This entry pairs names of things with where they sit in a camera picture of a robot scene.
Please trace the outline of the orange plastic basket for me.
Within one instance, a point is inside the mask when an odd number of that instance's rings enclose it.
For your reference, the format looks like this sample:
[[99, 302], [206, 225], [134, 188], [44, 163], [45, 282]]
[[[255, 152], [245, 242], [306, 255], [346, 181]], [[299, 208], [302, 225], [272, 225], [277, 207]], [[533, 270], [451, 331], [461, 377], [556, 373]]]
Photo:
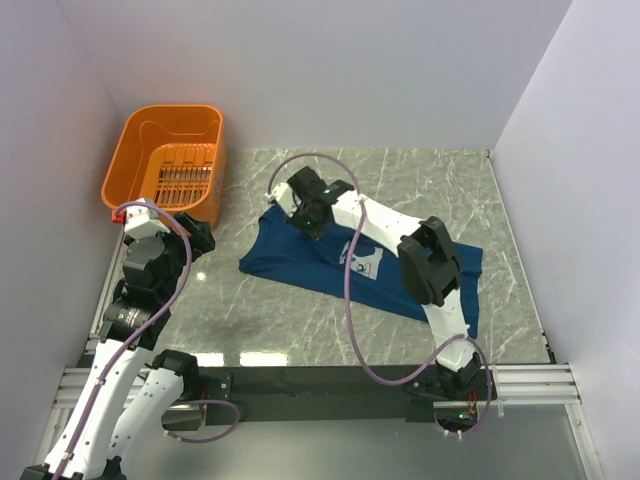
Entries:
[[217, 223], [227, 164], [225, 121], [213, 106], [150, 105], [126, 121], [101, 188], [111, 210], [140, 198]]

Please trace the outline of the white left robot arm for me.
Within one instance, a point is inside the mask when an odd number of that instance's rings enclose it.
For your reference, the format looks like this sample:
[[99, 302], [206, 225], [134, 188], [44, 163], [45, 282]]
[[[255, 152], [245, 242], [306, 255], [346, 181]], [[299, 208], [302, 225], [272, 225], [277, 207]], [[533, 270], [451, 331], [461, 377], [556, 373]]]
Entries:
[[25, 479], [123, 479], [135, 439], [176, 401], [200, 392], [197, 360], [152, 351], [192, 263], [215, 248], [211, 226], [185, 212], [133, 202], [115, 212], [124, 226], [123, 276], [103, 313], [93, 363], [76, 406], [45, 460]]

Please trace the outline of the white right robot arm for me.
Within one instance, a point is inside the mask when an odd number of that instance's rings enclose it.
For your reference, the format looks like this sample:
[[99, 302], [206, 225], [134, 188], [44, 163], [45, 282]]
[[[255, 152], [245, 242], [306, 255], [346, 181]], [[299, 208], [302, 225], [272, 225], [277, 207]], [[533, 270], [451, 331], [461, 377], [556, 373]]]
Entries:
[[462, 261], [442, 220], [399, 213], [344, 181], [326, 183], [309, 167], [277, 184], [270, 201], [314, 240], [335, 224], [396, 256], [402, 285], [424, 310], [435, 341], [435, 394], [466, 398], [481, 370], [481, 356], [470, 342], [471, 325], [463, 314]]

